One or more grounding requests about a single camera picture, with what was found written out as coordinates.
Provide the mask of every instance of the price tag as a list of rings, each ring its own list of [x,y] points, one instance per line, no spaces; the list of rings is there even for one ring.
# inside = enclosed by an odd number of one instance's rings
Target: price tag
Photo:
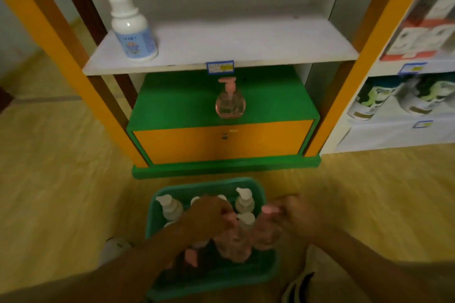
[[[414,62],[411,64],[404,64],[400,72],[398,72],[398,75],[418,74],[425,67],[426,64],[428,64],[428,62]]]
[[[208,74],[234,73],[234,60],[207,62]]]
[[[412,126],[412,128],[427,128],[430,127],[433,124],[434,120],[425,120],[425,121],[419,121],[416,122],[415,125]]]

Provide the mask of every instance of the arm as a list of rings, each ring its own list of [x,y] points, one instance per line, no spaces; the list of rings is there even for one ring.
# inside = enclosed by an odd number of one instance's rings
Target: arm
[[[321,220],[298,196],[275,201],[284,214],[276,217],[282,227],[309,240],[336,261],[373,302],[435,303],[443,300],[425,282],[404,272],[346,232]]]
[[[168,263],[192,243],[218,236],[230,222],[222,214],[231,205],[218,197],[201,197],[180,220],[122,254],[78,278],[43,303],[140,302]]]

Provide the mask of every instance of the person's left hand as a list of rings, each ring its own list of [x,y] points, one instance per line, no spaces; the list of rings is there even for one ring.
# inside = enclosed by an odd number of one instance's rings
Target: person's left hand
[[[233,227],[222,214],[232,212],[226,200],[207,195],[197,199],[181,217],[180,223],[190,235],[191,242],[207,241]]]

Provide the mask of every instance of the forearm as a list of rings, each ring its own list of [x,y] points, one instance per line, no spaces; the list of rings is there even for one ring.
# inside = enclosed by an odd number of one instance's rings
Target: forearm
[[[424,282],[344,231],[322,227],[314,243],[336,261],[373,302],[441,302]]]
[[[140,302],[160,272],[191,243],[185,234],[179,223],[170,225],[45,302]]]

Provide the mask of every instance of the person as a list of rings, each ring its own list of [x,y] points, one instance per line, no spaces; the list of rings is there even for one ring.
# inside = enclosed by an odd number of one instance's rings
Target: person
[[[283,196],[271,204],[280,207],[282,211],[274,216],[276,223],[285,231],[312,243],[328,254],[352,277],[371,301],[443,302],[424,282],[344,231],[326,223],[303,197]],[[177,222],[96,270],[5,294],[0,296],[0,303],[140,302],[160,272],[180,252],[194,242],[213,238],[232,227],[230,222],[222,217],[230,211],[232,207],[225,200],[203,196]],[[300,293],[297,299],[311,301],[308,293],[316,276],[317,273],[314,272],[304,276],[304,297]],[[295,298],[286,293],[283,296],[283,300],[298,302]]]

